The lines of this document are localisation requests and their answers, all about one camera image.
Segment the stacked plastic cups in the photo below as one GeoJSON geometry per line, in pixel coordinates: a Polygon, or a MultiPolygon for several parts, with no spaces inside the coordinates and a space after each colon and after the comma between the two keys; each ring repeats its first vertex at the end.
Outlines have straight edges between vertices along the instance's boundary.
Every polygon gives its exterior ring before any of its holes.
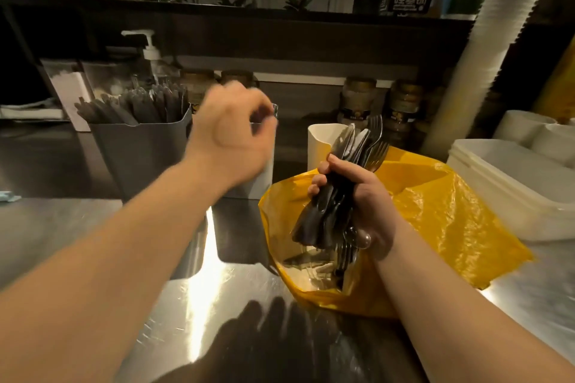
{"type": "Polygon", "coordinates": [[[510,44],[537,0],[484,0],[469,42],[454,71],[422,153],[445,159],[454,140],[465,138],[510,44]]]}

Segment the hand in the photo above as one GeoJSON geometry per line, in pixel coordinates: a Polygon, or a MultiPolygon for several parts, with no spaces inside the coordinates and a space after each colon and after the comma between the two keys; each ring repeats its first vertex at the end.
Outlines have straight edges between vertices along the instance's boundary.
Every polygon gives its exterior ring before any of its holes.
{"type": "Polygon", "coordinates": [[[313,176],[308,195],[313,197],[320,192],[320,186],[327,183],[325,175],[331,171],[355,183],[352,220],[357,229],[363,229],[371,235],[372,254],[378,259],[384,258],[392,247],[397,225],[402,220],[384,184],[372,172],[355,163],[342,161],[332,154],[317,169],[320,174],[313,176]]]}
{"type": "Polygon", "coordinates": [[[202,173],[223,194],[264,168],[273,153],[276,126],[270,99],[259,89],[237,81],[212,86],[194,115],[182,165],[202,173]],[[249,117],[258,110],[270,116],[252,134],[249,117]]]}

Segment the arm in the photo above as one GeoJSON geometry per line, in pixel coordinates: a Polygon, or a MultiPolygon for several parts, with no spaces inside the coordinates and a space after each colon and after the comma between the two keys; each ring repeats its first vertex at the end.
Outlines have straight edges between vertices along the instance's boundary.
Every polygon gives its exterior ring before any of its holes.
{"type": "MultiPolygon", "coordinates": [[[[575,367],[453,271],[397,212],[377,177],[329,157],[356,182],[361,227],[375,237],[377,271],[432,382],[539,383],[575,381],[575,367]]],[[[315,176],[310,193],[325,177],[315,176]]]]}
{"type": "Polygon", "coordinates": [[[271,156],[276,120],[249,126],[260,106],[271,108],[259,90],[213,88],[181,163],[0,293],[3,381],[113,378],[205,211],[271,156]]]}

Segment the soap dispenser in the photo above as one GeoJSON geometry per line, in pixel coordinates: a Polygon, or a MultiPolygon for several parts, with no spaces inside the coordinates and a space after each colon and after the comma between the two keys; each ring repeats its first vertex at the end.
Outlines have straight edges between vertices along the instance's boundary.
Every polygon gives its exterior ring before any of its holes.
{"type": "Polygon", "coordinates": [[[144,59],[149,61],[152,75],[157,84],[160,84],[161,78],[166,77],[179,77],[180,73],[176,67],[172,67],[167,62],[162,60],[160,51],[152,44],[152,36],[154,31],[151,29],[137,29],[133,31],[122,31],[122,35],[145,35],[148,40],[148,45],[144,48],[144,59]]]}

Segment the forearm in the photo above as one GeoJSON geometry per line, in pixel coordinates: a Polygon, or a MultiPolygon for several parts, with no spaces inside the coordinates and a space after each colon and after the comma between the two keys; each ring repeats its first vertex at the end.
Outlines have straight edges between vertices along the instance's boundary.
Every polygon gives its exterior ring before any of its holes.
{"type": "Polygon", "coordinates": [[[0,294],[3,380],[110,380],[220,195],[202,171],[169,169],[0,294]]]}
{"type": "Polygon", "coordinates": [[[376,266],[432,382],[575,381],[567,360],[467,284],[406,221],[376,266]]]}

